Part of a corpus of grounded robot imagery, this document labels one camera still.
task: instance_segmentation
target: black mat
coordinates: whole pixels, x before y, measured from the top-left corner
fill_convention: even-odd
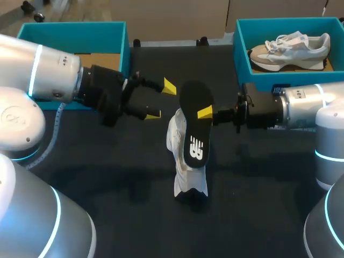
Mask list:
[[[134,70],[177,87],[200,80],[217,104],[238,90],[232,48],[142,48]],[[58,142],[33,172],[85,208],[97,228],[96,258],[306,257],[304,220],[320,199],[312,133],[212,129],[205,204],[174,199],[175,162],[166,149],[178,98],[145,91],[160,120],[122,118],[98,126],[94,112],[62,115]],[[46,112],[50,138],[55,114]]]

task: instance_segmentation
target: wall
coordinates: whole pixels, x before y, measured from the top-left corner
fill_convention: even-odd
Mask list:
[[[326,0],[231,0],[226,32],[234,32],[237,19],[319,17],[325,4]]]
[[[344,0],[329,0],[324,16],[344,17]]]
[[[229,0],[112,0],[113,20],[127,22],[129,41],[222,38]]]

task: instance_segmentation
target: shoe sole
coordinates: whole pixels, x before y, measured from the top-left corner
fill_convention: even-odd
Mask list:
[[[280,71],[283,67],[289,66],[289,65],[298,66],[307,70],[323,70],[324,68],[323,60],[321,61],[290,61],[284,64],[264,64],[264,63],[258,63],[251,59],[251,62],[268,71]]]

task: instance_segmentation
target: robotic arm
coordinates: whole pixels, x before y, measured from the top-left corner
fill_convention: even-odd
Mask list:
[[[0,35],[0,86],[17,88],[35,100],[79,102],[103,115],[102,124],[114,126],[123,113],[145,119],[160,110],[129,104],[142,85],[162,92],[164,86],[100,66],[83,67],[74,54]]]
[[[18,161],[38,149],[45,119],[34,101],[81,103],[109,127],[124,113],[141,120],[161,117],[159,109],[130,102],[140,85],[165,92],[138,72],[126,79],[112,69],[83,67],[74,54],[0,34],[0,153]]]

